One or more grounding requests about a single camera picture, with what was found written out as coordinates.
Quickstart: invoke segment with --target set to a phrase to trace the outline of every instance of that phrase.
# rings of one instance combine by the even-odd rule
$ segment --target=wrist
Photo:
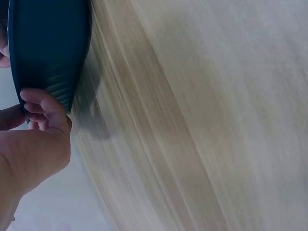
[[[21,197],[13,171],[0,154],[0,231],[6,230],[11,223]]]

